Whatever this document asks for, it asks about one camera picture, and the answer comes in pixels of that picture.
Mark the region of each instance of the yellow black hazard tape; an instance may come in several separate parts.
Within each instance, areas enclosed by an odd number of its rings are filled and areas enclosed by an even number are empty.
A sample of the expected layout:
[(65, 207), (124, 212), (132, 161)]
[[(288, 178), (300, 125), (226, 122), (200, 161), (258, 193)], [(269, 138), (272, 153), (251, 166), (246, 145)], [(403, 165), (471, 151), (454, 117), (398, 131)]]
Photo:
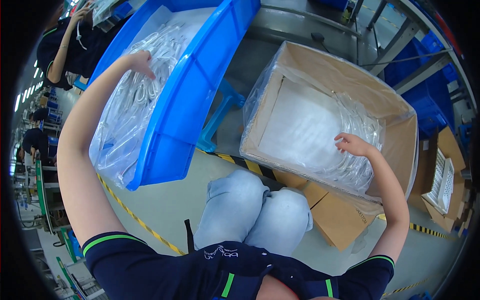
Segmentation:
[[(386, 221), (385, 214), (378, 215), (378, 218), (383, 220), (383, 221)], [(416, 231), (419, 231), (419, 232), (423, 232), (423, 233), (426, 233), (426, 234), (430, 234), (430, 235), (433, 235), (433, 236), (436, 236), (436, 237), (439, 237), (439, 238), (447, 239), (447, 240), (455, 240), (454, 237), (451, 237), (451, 236), (446, 235), (444, 233), (440, 233), (440, 232), (437, 232), (437, 231), (434, 231), (434, 230), (431, 230), (431, 229), (428, 229), (426, 227), (423, 227), (423, 226), (420, 226), (420, 225), (417, 225), (417, 224), (413, 224), (413, 223), (410, 223), (410, 229), (413, 229), (413, 230), (416, 230)]]
[(399, 288), (399, 289), (396, 289), (396, 290), (394, 290), (393, 292), (390, 292), (390, 293), (384, 293), (384, 294), (382, 295), (382, 297), (383, 297), (383, 296), (390, 296), (390, 295), (392, 295), (392, 294), (394, 294), (394, 293), (398, 293), (398, 292), (404, 291), (404, 290), (406, 290), (406, 289), (416, 287), (417, 285), (422, 284), (422, 283), (424, 283), (425, 281), (427, 281), (427, 280), (429, 280), (429, 279), (430, 279), (430, 278), (426, 278), (426, 279), (424, 279), (424, 280), (422, 280), (422, 281), (419, 281), (419, 282), (417, 282), (417, 283), (412, 284), (411, 286), (404, 287), (404, 288)]
[(227, 154), (221, 154), (221, 153), (213, 153), (213, 152), (205, 152), (203, 150), (200, 150), (197, 148), (198, 151), (202, 152), (202, 153), (205, 153), (205, 154), (208, 154), (208, 155), (213, 155), (213, 156), (217, 156), (221, 159), (224, 159), (226, 161), (229, 161), (231, 162), (232, 164), (235, 164), (237, 166), (240, 166), (240, 167), (243, 167), (243, 168), (246, 168), (254, 173), (257, 173), (257, 174), (260, 174), (260, 175), (263, 175), (267, 178), (270, 178), (272, 180), (276, 180), (276, 177), (275, 177), (275, 174), (273, 173), (273, 171), (267, 167), (264, 167), (262, 165), (259, 165), (259, 164), (255, 164), (249, 160), (246, 160), (244, 158), (241, 158), (241, 157), (237, 157), (237, 156), (231, 156), (231, 155), (227, 155)]
[(110, 193), (110, 195), (112, 195), (113, 199), (115, 199), (119, 204), (120, 206), (135, 220), (137, 221), (138, 224), (140, 224), (140, 226), (142, 226), (143, 228), (145, 228), (148, 232), (150, 232), (154, 237), (156, 237), (157, 239), (159, 239), (162, 243), (164, 243), (167, 247), (169, 247), (170, 249), (172, 249), (173, 251), (175, 251), (176, 253), (180, 254), (180, 255), (185, 255), (186, 253), (183, 252), (182, 250), (178, 249), (177, 247), (175, 247), (174, 245), (172, 245), (171, 243), (169, 243), (166, 239), (164, 239), (163, 237), (161, 237), (158, 233), (156, 233), (155, 231), (153, 231), (149, 226), (147, 226), (141, 219), (139, 219), (139, 217), (137, 217), (130, 209), (128, 209), (128, 207), (122, 203), (122, 201), (115, 195), (115, 193), (108, 187), (108, 185), (105, 183), (105, 181), (103, 181), (103, 179), (100, 177), (100, 175), (97, 173), (97, 177), (98, 179), (100, 180), (100, 182), (103, 184), (103, 186), (105, 187), (105, 189), (107, 189), (107, 191)]
[[(232, 164), (235, 164), (237, 166), (246, 168), (246, 169), (248, 169), (248, 170), (250, 170), (254, 173), (263, 175), (265, 177), (268, 177), (272, 180), (277, 181), (277, 179), (275, 177), (275, 174), (271, 169), (269, 169), (267, 167), (264, 167), (264, 166), (261, 166), (261, 165), (258, 165), (256, 163), (251, 162), (249, 160), (246, 160), (244, 158), (237, 157), (237, 156), (231, 156), (231, 155), (227, 155), (227, 154), (222, 154), (222, 153), (205, 152), (205, 151), (200, 150), (198, 148), (197, 148), (197, 150), (202, 152), (202, 153), (208, 154), (208, 155), (217, 156), (217, 157), (219, 157), (223, 160), (231, 162)], [(383, 215), (383, 214), (378, 215), (378, 218), (386, 221), (385, 215)], [(426, 234), (430, 234), (430, 235), (433, 235), (433, 236), (436, 236), (436, 237), (439, 237), (439, 238), (447, 239), (447, 240), (455, 240), (455, 238), (452, 238), (452, 237), (450, 237), (446, 234), (443, 234), (443, 233), (440, 233), (440, 232), (437, 232), (437, 231), (434, 231), (434, 230), (431, 230), (431, 229), (428, 229), (428, 228), (425, 228), (425, 227), (422, 227), (420, 225), (413, 224), (413, 223), (410, 223), (410, 229), (413, 229), (413, 230), (416, 230), (416, 231), (419, 231), (419, 232), (423, 232), (423, 233), (426, 233)]]

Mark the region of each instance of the woman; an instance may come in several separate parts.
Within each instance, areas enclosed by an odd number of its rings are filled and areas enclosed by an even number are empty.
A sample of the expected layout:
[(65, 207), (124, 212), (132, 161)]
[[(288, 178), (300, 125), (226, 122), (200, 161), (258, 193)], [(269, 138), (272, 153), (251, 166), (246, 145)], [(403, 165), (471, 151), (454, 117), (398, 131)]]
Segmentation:
[(89, 4), (88, 2), (85, 7), (76, 11), (71, 18), (59, 20), (63, 15), (62, 4), (50, 19), (37, 48), (39, 67), (53, 84), (58, 85), (61, 82), (62, 88), (71, 85), (65, 83), (66, 72), (82, 75), (84, 78), (92, 76), (110, 42), (128, 20), (121, 20), (107, 33), (100, 28), (92, 28), (92, 10)]
[(22, 161), (25, 158), (25, 151), (31, 156), (32, 164), (35, 164), (35, 152), (40, 152), (40, 160), (43, 166), (56, 165), (56, 158), (50, 159), (48, 157), (48, 136), (39, 128), (32, 128), (25, 131), (22, 145), (18, 147), (16, 157), (17, 161)]
[(341, 133), (342, 152), (372, 163), (387, 226), (368, 259), (341, 276), (315, 271), (289, 257), (312, 228), (306, 198), (293, 189), (270, 192), (255, 175), (237, 170), (207, 187), (207, 204), (185, 256), (157, 254), (127, 233), (105, 195), (88, 148), (102, 110), (128, 70), (154, 78), (148, 51), (114, 62), (80, 96), (63, 127), (58, 173), (63, 203), (87, 266), (116, 299), (375, 299), (393, 276), (405, 242), (407, 201), (382, 154)]

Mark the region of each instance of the hand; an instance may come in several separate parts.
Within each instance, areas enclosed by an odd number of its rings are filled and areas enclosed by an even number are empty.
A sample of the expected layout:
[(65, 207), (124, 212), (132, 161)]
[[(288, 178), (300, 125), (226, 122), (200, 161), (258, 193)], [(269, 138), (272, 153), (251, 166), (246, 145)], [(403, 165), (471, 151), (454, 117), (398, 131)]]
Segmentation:
[(148, 65), (148, 62), (152, 59), (150, 51), (140, 50), (136, 53), (125, 56), (125, 60), (128, 63), (128, 68), (134, 72), (140, 72), (147, 75), (150, 79), (154, 80), (155, 74)]
[(354, 134), (342, 132), (334, 140), (338, 141), (339, 139), (342, 139), (342, 141), (336, 143), (335, 146), (338, 150), (341, 150), (341, 153), (347, 151), (355, 156), (367, 157), (371, 152), (377, 150), (372, 144)]
[(70, 30), (73, 30), (77, 26), (77, 23), (80, 21), (83, 21), (83, 19), (89, 12), (90, 12), (90, 9), (86, 6), (76, 11), (71, 17), (70, 22), (68, 23), (68, 28)]

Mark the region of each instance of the navy polo shirt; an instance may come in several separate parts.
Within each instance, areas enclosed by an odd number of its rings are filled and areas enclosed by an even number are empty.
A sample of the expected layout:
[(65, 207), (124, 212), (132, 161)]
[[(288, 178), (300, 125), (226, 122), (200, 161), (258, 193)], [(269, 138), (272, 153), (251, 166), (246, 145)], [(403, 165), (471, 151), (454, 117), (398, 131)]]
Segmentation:
[(225, 241), (174, 257), (158, 254), (123, 232), (97, 235), (84, 244), (83, 252), (90, 273), (112, 300), (254, 300), (266, 274), (299, 300), (319, 296), (378, 300), (394, 274), (392, 259), (384, 255), (370, 257), (341, 276), (330, 276), (294, 258), (240, 242)]
[(40, 144), (44, 143), (45, 141), (48, 144), (48, 136), (46, 136), (40, 129), (32, 128), (25, 132), (24, 139), (22, 141), (22, 148), (30, 153), (31, 147), (39, 150), (41, 148)]
[[(36, 51), (36, 57), (38, 66), (45, 73), (45, 77), (57, 55), (69, 21), (70, 17), (59, 20), (57, 26), (43, 33), (43, 38)], [(83, 49), (77, 41), (77, 29), (75, 27), (70, 37), (63, 73), (69, 71), (90, 78), (112, 38), (97, 27), (92, 29), (90, 24), (83, 21), (80, 22), (79, 31), (82, 36), (80, 40), (87, 50)]]
[(33, 113), (33, 121), (46, 120), (48, 118), (48, 108), (39, 108)]

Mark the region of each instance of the white cord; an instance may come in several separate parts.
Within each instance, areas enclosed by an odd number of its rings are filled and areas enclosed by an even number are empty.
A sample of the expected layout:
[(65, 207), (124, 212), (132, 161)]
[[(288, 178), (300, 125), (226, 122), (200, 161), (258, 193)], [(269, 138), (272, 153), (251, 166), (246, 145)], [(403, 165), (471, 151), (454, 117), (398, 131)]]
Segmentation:
[(85, 48), (85, 46), (82, 44), (82, 41), (80, 40), (82, 38), (82, 36), (80, 35), (80, 22), (77, 23), (77, 41), (80, 43), (80, 46), (82, 46), (83, 49), (87, 50), (87, 48)]

